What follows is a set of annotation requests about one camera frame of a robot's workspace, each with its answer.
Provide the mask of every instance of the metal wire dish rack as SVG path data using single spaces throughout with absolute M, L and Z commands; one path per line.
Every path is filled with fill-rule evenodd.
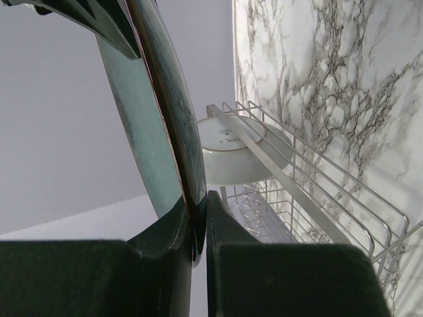
M 271 111 L 249 101 L 232 108 L 225 102 L 219 109 L 207 107 L 208 116 L 218 116 L 260 159 L 273 177 L 254 184 L 221 187 L 228 211 L 237 210 L 237 220 L 265 243 L 351 243 L 362 249 L 374 266 L 381 286 L 390 282 L 404 248 L 404 240 L 423 227 L 423 221 L 409 228 L 408 216 L 332 159 L 296 136 Z M 238 116 L 279 155 L 289 161 L 282 170 L 250 139 Z M 289 159 L 243 119 L 270 123 L 290 139 Z

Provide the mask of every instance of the white marble surface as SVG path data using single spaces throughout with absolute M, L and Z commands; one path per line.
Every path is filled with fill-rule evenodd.
M 237 99 L 277 113 L 297 136 L 407 213 L 411 225 L 423 219 L 422 17 L 419 0 L 235 0 Z M 400 230 L 363 188 L 300 150 Z M 339 202 L 369 221 L 349 199 Z M 387 288 L 395 316 L 423 316 L 422 237 L 420 231 L 407 242 Z

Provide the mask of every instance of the dish rack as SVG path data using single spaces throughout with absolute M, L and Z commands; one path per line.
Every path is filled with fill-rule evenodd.
M 350 243 L 367 254 L 384 289 L 397 270 L 404 241 L 423 227 L 410 228 L 408 216 L 304 139 L 271 111 L 248 101 L 236 108 L 223 103 L 207 107 L 258 157 L 273 177 L 253 184 L 220 187 L 224 205 L 238 210 L 244 227 L 265 243 Z M 230 116 L 238 116 L 289 164 L 282 170 Z M 293 150 L 289 159 L 243 117 L 281 129 Z

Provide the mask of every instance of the white bowl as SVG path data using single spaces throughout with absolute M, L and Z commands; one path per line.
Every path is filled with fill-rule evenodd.
M 280 167 L 285 168 L 288 161 L 277 153 L 263 138 L 247 126 L 239 117 L 231 116 L 241 124 L 251 139 Z M 243 117 L 255 130 L 263 135 L 275 148 L 291 159 L 293 151 L 286 134 L 267 123 Z M 272 173 L 259 161 L 248 147 L 218 117 L 207 118 L 198 122 L 198 131 L 202 143 L 207 184 L 214 186 L 232 186 L 259 182 L 272 177 Z

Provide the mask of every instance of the wire rack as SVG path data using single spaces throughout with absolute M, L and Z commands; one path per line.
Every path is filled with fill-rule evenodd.
M 218 116 L 269 168 L 269 157 L 250 145 L 246 133 L 228 116 L 238 116 L 263 138 L 279 155 L 289 161 L 287 167 L 270 170 L 274 177 L 254 184 L 221 187 L 224 204 L 238 209 L 245 228 L 265 243 L 349 243 L 371 260 L 381 286 L 390 282 L 404 248 L 404 240 L 423 227 L 410 227 L 405 213 L 332 159 L 314 149 L 280 122 L 276 115 L 254 102 L 236 107 L 223 103 L 207 107 L 208 116 Z M 244 119 L 269 123 L 281 129 L 290 140 L 279 138 L 293 150 L 288 158 Z

